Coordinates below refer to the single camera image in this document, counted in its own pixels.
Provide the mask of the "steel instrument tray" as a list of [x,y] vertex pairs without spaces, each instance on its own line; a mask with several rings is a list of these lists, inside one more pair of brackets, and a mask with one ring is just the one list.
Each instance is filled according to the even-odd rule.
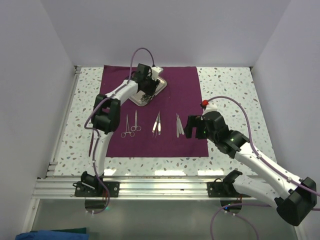
[[[156,90],[155,90],[155,93],[153,94],[153,98],[152,98],[152,100],[157,96],[157,95],[159,95],[160,94],[160,92],[162,91],[162,90],[164,90],[165,88],[166,88],[166,86],[168,85],[167,84],[167,82],[166,82],[166,80],[164,80],[162,77],[158,77],[157,78],[157,80],[159,81],[159,84],[158,84],[158,86],[157,86],[157,88],[156,88]],[[129,97],[129,100],[131,101],[131,102],[133,102],[134,104],[136,104],[138,107],[144,107],[144,106],[146,106],[146,105],[148,105],[148,104],[146,104],[146,103],[142,103],[141,102],[141,97],[142,97],[142,95],[144,95],[144,94],[146,94],[146,93],[144,93],[143,91],[138,91],[137,93],[135,93],[134,95],[132,95],[132,96],[130,96]]]

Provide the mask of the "broad steel tweezers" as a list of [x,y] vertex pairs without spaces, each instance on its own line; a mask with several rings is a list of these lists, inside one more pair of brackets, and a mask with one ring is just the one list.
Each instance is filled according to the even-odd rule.
[[156,125],[158,124],[157,122],[158,122],[158,114],[157,114],[157,117],[156,117],[155,122],[152,127],[152,131],[151,131],[152,133],[154,133],[154,131],[155,131]]
[[160,112],[158,113],[158,116],[157,116],[157,134],[160,135],[161,134],[161,114]]

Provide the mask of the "purple surgical cloth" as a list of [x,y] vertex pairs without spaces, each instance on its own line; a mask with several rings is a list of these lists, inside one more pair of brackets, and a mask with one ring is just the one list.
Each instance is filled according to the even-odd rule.
[[[195,66],[164,67],[160,76],[167,86],[146,106],[139,107],[129,99],[121,105],[120,123],[114,132],[106,153],[107,157],[207,157],[208,144],[205,139],[185,136],[177,138],[176,114],[182,125],[187,124],[189,115],[201,115],[202,94],[198,71]],[[126,115],[129,127],[137,122],[141,131],[134,131],[134,137],[121,137],[126,129]],[[161,134],[153,137],[152,128],[160,112]]]

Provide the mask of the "thin pointed steel tweezers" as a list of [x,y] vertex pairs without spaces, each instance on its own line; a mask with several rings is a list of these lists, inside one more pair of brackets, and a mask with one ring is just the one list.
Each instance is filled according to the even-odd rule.
[[154,130],[154,132],[153,132],[153,134],[152,134],[152,137],[153,138],[156,138],[157,137],[157,134],[158,134],[158,124],[156,125],[156,127],[155,127],[155,130]]

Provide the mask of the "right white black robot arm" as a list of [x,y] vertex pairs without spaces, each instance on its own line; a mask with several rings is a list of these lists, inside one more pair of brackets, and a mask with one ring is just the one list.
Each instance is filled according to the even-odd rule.
[[313,179],[302,179],[267,158],[255,149],[248,137],[229,129],[219,112],[188,116],[184,133],[188,139],[195,133],[197,139],[213,142],[221,153],[246,165],[267,183],[263,186],[261,182],[233,170],[222,181],[227,196],[239,193],[256,198],[275,208],[283,220],[295,227],[316,206],[317,184]]

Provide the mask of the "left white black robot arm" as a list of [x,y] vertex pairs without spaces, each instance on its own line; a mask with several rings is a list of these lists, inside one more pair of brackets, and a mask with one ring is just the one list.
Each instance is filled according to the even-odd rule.
[[159,66],[150,67],[140,63],[136,71],[130,72],[129,78],[118,87],[96,96],[93,111],[84,124],[86,130],[92,130],[96,135],[91,150],[93,174],[84,172],[80,180],[92,196],[96,197],[108,191],[103,183],[104,164],[110,140],[120,125],[122,104],[138,92],[154,96],[160,83],[158,77],[162,72],[163,68]]

